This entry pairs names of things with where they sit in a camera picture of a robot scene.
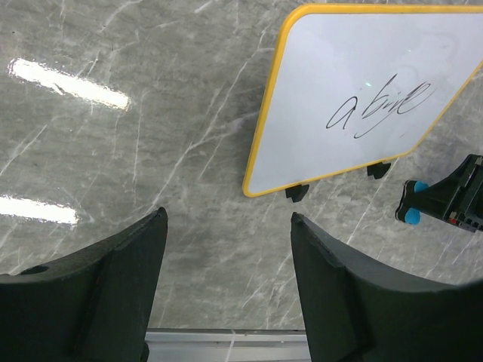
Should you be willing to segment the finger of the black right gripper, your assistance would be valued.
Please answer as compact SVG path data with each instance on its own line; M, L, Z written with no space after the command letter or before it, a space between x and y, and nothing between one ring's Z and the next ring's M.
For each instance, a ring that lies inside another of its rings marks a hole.
M463 197L467 179L464 167L459 166L449 176L419 192L416 198L417 208L421 213L447 221L450 212Z

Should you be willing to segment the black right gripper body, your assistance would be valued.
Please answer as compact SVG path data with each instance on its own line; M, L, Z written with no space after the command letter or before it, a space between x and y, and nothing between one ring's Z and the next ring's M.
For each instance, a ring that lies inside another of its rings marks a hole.
M456 188L448 223L469 232L482 231L482 156L470 154L451 174Z

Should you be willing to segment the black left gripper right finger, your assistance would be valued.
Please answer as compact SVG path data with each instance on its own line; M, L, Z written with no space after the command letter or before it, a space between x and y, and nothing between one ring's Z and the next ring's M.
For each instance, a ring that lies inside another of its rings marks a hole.
M450 285L385 265L304 215L291 249L313 361L480 361L482 283Z

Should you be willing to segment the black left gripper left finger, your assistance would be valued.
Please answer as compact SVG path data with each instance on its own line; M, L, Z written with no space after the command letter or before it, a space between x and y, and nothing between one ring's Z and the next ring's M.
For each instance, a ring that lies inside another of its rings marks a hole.
M1 276L3 361L145 361L168 215Z

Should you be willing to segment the blue whiteboard eraser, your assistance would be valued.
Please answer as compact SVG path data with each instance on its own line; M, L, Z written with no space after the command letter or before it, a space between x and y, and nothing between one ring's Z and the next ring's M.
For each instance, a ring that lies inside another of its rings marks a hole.
M395 211L395 218L399 222L409 225L417 225L420 222L420 210L417 208L417 194L429 188L427 183L407 180L403 185L403 191L399 205Z

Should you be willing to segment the yellow framed whiteboard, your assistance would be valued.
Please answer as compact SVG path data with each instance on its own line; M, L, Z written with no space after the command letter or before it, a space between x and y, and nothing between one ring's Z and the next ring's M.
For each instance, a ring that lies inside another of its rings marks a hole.
M481 66L479 5L299 6L279 30L244 194L406 155Z

